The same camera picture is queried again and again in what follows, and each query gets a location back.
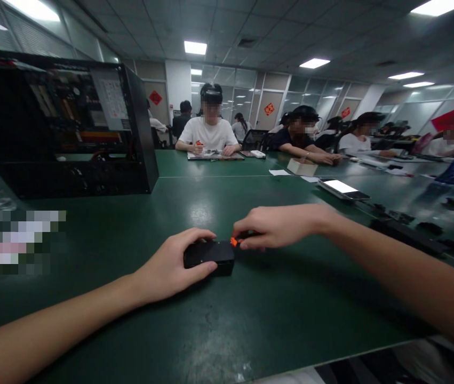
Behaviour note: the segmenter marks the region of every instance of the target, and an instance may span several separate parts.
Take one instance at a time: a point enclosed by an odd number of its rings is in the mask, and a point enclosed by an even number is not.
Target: red sign
[[[152,93],[150,94],[150,96],[148,98],[150,100],[152,100],[152,102],[155,105],[158,105],[161,102],[161,100],[163,100],[163,98],[156,91],[152,91]]]
[[[264,108],[264,112],[266,112],[266,116],[269,116],[271,115],[271,113],[273,113],[273,111],[275,110],[275,107],[273,107],[273,104],[272,103],[269,103],[266,108]]]
[[[343,118],[346,118],[350,113],[351,110],[349,107],[347,107],[345,110],[343,110]]]
[[[447,112],[446,114],[434,118],[431,123],[435,129],[440,131],[450,130],[454,128],[454,110]]]

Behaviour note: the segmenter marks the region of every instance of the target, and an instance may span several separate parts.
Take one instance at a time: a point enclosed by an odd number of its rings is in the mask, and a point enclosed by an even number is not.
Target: white box
[[[289,160],[287,169],[298,176],[312,177],[316,173],[317,164],[314,164],[310,160],[292,158]]]

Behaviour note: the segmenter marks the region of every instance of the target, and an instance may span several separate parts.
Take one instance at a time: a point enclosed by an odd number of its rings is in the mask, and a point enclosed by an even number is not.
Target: pixelated area
[[[0,211],[0,275],[41,275],[65,249],[66,211]]]

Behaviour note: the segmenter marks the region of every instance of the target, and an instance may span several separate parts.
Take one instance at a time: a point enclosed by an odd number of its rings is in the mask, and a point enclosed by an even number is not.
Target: computer case
[[[123,64],[0,51],[0,175],[20,199],[151,193],[143,82]]]

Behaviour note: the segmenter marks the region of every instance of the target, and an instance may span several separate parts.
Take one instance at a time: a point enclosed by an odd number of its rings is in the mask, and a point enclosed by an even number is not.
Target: phone screen
[[[349,185],[340,182],[339,180],[329,180],[324,182],[329,187],[341,192],[341,193],[349,193],[349,192],[357,192],[357,189],[350,187]]]

